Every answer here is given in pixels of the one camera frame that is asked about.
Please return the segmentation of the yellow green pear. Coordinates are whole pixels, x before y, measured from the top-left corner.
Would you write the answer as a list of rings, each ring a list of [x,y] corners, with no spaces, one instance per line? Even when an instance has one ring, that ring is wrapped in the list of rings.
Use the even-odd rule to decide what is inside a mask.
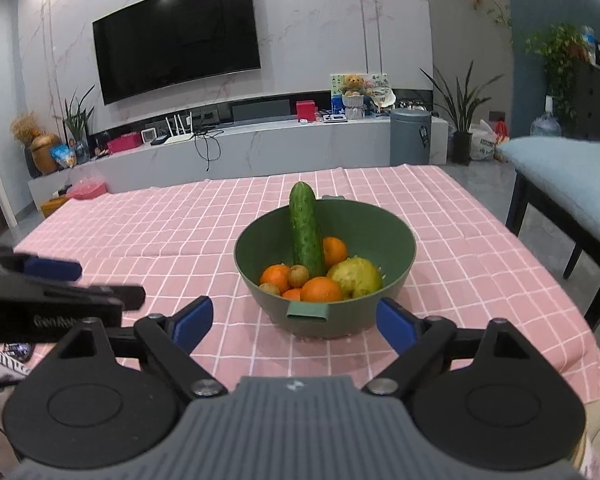
[[[378,266],[361,257],[335,264],[329,269],[327,276],[339,285],[344,299],[373,295],[384,287]]]

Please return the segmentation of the orange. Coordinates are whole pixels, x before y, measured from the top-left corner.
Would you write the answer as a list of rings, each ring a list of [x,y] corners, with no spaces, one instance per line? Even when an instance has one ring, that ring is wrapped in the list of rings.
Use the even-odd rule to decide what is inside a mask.
[[[347,245],[338,237],[326,236],[323,238],[323,254],[325,266],[330,269],[332,266],[347,260],[349,252]]]
[[[268,266],[261,274],[259,284],[271,285],[277,289],[279,295],[290,289],[289,286],[290,267],[286,264],[272,264]]]
[[[327,276],[317,276],[301,287],[300,300],[316,304],[330,304],[343,300],[343,294],[337,282]]]

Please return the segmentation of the green cucumber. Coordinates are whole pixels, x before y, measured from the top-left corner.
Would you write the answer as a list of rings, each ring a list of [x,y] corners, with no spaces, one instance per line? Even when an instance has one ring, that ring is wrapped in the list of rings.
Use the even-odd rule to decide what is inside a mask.
[[[294,263],[305,266],[311,278],[325,273],[322,238],[317,222],[316,198],[306,182],[299,181],[289,194],[289,219]]]

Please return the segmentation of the pink storage box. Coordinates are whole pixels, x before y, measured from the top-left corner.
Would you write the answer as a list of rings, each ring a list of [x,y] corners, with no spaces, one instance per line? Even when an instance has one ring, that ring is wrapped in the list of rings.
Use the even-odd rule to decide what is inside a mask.
[[[73,200],[94,200],[108,193],[107,185],[102,180],[86,179],[68,188],[67,197]]]

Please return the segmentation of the golden vase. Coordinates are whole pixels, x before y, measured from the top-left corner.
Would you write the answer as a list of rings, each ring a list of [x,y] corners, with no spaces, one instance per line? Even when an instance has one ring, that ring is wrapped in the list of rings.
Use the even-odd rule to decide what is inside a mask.
[[[29,150],[32,160],[35,167],[44,176],[58,170],[58,163],[50,154],[50,150],[60,144],[60,139],[55,133],[40,133],[31,142]]]

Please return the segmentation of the orange at bowl back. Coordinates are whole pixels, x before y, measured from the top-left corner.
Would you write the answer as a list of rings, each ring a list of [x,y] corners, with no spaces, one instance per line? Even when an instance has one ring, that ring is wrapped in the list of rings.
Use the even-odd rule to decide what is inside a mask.
[[[347,245],[338,237],[326,236],[323,238],[323,254],[325,266],[330,269],[332,266],[347,260],[349,252]]]

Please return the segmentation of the green fruit bowl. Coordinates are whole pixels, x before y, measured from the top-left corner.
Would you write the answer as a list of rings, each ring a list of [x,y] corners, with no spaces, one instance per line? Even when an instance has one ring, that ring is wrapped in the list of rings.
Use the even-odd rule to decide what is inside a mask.
[[[282,330],[298,337],[323,339],[361,333],[374,326],[379,300],[396,298],[405,284],[415,261],[415,235],[404,220],[375,205],[323,197],[316,201],[316,209],[322,245],[324,237],[338,237],[347,245],[348,259],[361,257],[378,266],[384,281],[381,290],[360,298],[316,304],[300,300],[301,288],[279,295],[274,286],[260,285],[260,276],[268,266],[296,265],[288,206],[257,218],[238,236],[234,247],[237,270],[256,304]],[[320,276],[327,276],[328,271],[325,266]]]

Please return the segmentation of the white tv console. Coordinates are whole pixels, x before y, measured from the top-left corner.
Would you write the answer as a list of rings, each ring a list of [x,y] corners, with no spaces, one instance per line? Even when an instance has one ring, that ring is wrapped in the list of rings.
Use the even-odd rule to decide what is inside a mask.
[[[166,188],[206,179],[272,176],[390,164],[390,119],[352,122],[295,120],[228,127],[206,142],[188,139],[143,145],[28,182],[41,206],[53,192],[85,179],[105,182],[111,193]]]

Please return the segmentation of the pink checkered tablecloth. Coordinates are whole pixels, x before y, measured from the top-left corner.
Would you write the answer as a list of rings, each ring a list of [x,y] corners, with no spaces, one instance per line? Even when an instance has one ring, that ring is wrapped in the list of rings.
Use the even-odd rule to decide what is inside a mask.
[[[383,296],[424,318],[515,325],[584,402],[600,400],[585,319],[518,238],[437,168],[334,169],[73,198],[20,244],[76,260],[86,284],[139,284],[145,312],[199,296],[213,322],[194,358],[247,375],[349,375],[398,349]]]

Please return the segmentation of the grey trash bin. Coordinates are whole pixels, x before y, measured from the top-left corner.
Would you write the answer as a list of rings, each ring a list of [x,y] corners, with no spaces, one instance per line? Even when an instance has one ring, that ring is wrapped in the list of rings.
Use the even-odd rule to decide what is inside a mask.
[[[398,108],[390,114],[390,165],[428,165],[431,114]]]

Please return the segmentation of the light blue cushion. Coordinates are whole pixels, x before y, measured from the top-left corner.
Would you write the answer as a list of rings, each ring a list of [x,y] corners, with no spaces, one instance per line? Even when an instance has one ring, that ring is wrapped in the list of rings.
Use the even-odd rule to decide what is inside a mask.
[[[600,242],[600,142],[523,136],[496,151]]]

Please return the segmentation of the potted plant by bin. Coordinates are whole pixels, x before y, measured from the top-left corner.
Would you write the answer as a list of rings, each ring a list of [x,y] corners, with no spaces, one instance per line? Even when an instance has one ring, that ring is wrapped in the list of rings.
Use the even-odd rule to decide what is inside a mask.
[[[470,164],[470,148],[472,133],[470,131],[472,118],[476,110],[491,97],[485,96],[483,92],[504,77],[498,74],[482,84],[472,84],[471,77],[474,71],[474,62],[470,62],[464,80],[456,77],[454,84],[450,84],[437,67],[432,69],[432,74],[420,70],[431,82],[442,101],[434,103],[434,107],[443,110],[448,115],[452,127],[452,152],[451,160],[454,164],[468,166]]]

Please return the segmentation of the water bottle jug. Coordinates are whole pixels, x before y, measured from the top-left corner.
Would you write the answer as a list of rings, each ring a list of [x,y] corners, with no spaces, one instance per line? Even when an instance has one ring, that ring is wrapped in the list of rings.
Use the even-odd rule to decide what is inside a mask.
[[[561,136],[562,127],[554,115],[552,96],[545,97],[544,112],[530,126],[530,136]]]

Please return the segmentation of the red box on console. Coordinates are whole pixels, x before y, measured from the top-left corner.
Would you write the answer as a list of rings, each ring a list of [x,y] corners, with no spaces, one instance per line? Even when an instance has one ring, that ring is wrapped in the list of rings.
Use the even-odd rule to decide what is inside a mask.
[[[298,101],[296,115],[299,122],[315,122],[317,107],[313,100]]]

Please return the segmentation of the leafy plant on shelf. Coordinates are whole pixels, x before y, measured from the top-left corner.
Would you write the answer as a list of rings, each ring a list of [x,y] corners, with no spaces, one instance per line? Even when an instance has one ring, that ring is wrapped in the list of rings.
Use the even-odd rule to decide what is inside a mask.
[[[573,99],[578,66],[585,61],[582,35],[568,23],[550,25],[526,40],[526,50],[542,58],[546,93],[553,98],[554,114],[563,126],[572,128],[577,120]]]

